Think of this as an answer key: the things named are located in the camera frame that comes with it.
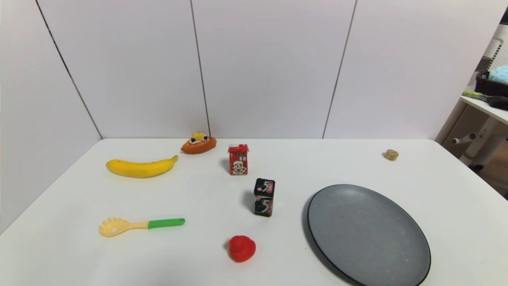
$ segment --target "red milk carton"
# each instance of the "red milk carton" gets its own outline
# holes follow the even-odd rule
[[[247,174],[247,144],[229,145],[229,169],[232,175]]]

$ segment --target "basket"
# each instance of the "basket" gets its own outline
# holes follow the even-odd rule
[[[477,75],[477,83],[476,87],[474,87],[474,91],[483,93],[488,96],[508,97],[508,84],[490,80],[488,71],[479,72]]]

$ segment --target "round plate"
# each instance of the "round plate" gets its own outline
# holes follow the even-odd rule
[[[362,285],[419,285],[429,273],[422,230],[377,192],[355,185],[324,188],[311,199],[307,219],[326,258]]]

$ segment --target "green handle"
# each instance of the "green handle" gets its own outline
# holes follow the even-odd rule
[[[479,93],[479,92],[473,92],[473,91],[464,91],[462,93],[463,96],[467,96],[467,97],[471,97],[471,98],[476,98],[476,99],[482,99],[482,96],[483,94]]]
[[[184,223],[185,223],[184,218],[151,220],[148,222],[148,229],[151,229],[154,227],[177,226],[177,225],[183,225]]]

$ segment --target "banana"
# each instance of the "banana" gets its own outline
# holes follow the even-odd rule
[[[171,170],[177,160],[178,156],[151,163],[136,163],[115,159],[107,162],[106,167],[112,173],[120,176],[150,178]]]

